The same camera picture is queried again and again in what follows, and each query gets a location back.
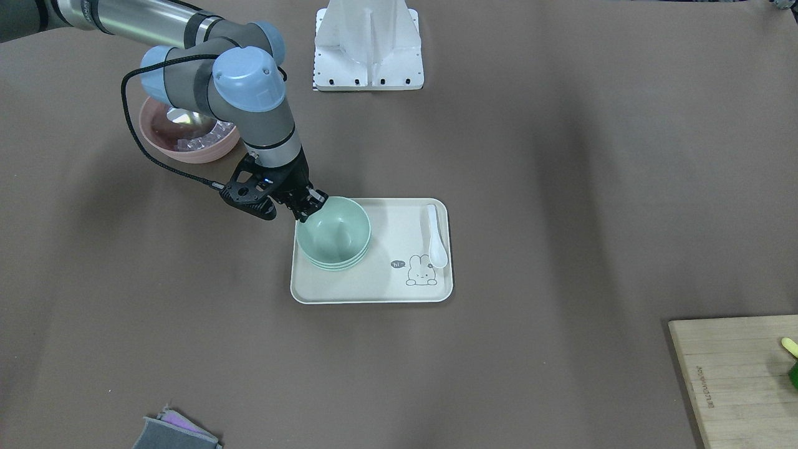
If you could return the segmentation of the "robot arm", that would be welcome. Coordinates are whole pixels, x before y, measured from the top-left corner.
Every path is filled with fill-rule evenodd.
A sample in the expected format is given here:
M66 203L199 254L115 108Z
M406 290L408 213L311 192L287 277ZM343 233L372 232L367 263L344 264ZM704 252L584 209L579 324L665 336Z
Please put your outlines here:
M2 41L72 27L150 46L139 77L151 99L236 126L247 150L226 183L186 173L223 201L270 221L285 205L305 221L327 204L314 188L287 99L287 49L268 22L239 24L181 1L3 1Z

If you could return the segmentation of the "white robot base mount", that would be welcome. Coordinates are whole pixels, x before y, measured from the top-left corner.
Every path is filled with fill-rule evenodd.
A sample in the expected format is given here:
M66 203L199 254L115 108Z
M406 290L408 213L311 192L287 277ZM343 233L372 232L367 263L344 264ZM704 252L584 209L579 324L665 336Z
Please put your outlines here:
M313 88L422 89L419 15L405 1L330 1L315 15Z

